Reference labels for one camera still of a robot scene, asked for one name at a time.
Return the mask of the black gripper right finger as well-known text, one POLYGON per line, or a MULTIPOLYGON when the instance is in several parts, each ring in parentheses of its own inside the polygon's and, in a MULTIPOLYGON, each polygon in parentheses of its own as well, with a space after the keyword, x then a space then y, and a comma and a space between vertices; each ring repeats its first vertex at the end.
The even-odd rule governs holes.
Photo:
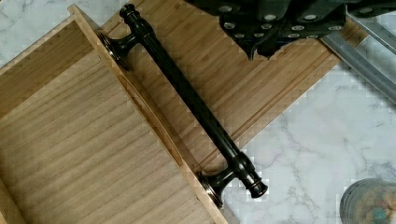
POLYGON ((258 54, 272 57, 299 38, 322 38, 346 23, 346 4, 263 4, 263 41, 258 54))

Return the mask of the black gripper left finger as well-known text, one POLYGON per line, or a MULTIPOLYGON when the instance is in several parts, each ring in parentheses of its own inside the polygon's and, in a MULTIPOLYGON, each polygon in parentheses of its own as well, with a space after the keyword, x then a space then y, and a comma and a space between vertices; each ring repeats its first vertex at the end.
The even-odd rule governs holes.
POLYGON ((250 61, 255 53, 269 59, 284 45, 283 16, 278 4, 253 4, 220 15, 219 24, 250 61))

